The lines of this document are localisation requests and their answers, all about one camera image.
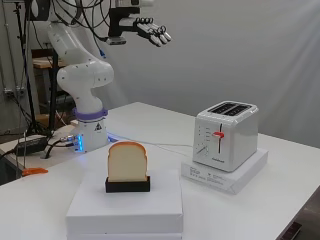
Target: white box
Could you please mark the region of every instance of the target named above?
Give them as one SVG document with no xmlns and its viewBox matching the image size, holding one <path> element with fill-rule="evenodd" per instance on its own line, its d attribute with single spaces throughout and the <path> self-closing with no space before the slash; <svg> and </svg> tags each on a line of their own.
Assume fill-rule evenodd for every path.
<svg viewBox="0 0 320 240">
<path fill-rule="evenodd" d="M 257 149 L 247 161 L 234 172 L 225 172 L 200 163 L 182 162 L 181 175 L 223 192 L 237 194 L 266 165 L 268 151 Z"/>
<path fill-rule="evenodd" d="M 86 234 L 96 235 L 97 239 L 100 239 L 99 234 L 105 235 L 103 239 L 116 239 L 115 234 L 133 234 L 132 237 L 146 233 L 181 235 L 183 211 L 179 173 L 150 171 L 148 175 L 150 192 L 106 193 L 106 174 L 89 172 L 66 216 L 68 239 Z"/>
<path fill-rule="evenodd" d="M 181 233 L 171 234 L 81 234 L 69 235 L 68 240 L 181 240 Z"/>
</svg>

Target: bread slice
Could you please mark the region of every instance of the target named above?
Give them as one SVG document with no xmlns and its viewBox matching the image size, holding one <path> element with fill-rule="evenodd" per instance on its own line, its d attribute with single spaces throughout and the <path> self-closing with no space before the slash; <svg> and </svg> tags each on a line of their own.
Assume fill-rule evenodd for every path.
<svg viewBox="0 0 320 240">
<path fill-rule="evenodd" d="M 146 149 L 139 143 L 119 142 L 109 149 L 108 181 L 147 181 Z"/>
</svg>

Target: toaster label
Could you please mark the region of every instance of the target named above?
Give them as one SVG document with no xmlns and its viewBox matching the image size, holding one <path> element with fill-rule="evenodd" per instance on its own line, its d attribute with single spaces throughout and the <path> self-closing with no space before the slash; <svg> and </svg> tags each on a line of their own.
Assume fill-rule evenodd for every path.
<svg viewBox="0 0 320 240">
<path fill-rule="evenodd" d="M 182 176 L 191 178 L 196 181 L 206 183 L 210 186 L 218 187 L 220 189 L 228 190 L 233 184 L 234 180 L 230 180 L 219 174 L 208 171 L 205 168 L 190 166 L 186 163 L 182 163 L 181 167 Z"/>
</svg>

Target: white toaster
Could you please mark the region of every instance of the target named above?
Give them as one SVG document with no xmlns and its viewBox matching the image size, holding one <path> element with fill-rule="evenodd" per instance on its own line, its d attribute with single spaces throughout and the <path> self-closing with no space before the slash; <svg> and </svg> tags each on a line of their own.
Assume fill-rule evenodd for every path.
<svg viewBox="0 0 320 240">
<path fill-rule="evenodd" d="M 232 172 L 257 151 L 258 112 L 252 104 L 225 101 L 198 114 L 193 161 Z"/>
</svg>

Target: table surface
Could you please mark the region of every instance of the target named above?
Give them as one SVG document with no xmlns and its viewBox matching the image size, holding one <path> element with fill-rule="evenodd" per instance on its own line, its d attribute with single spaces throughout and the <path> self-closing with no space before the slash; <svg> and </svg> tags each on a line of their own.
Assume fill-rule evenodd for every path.
<svg viewBox="0 0 320 240">
<path fill-rule="evenodd" d="M 113 134 L 145 142 L 148 169 L 180 169 L 182 161 L 191 160 L 192 148 L 155 144 L 192 146 L 194 119 L 134 103 L 111 110 L 106 126 Z M 262 134 L 258 146 L 269 150 L 268 163 L 238 195 L 181 179 L 184 240 L 274 240 L 318 188 L 320 149 Z M 66 239 L 64 217 L 83 174 L 105 167 L 108 148 L 1 186 L 0 236 Z"/>
</svg>

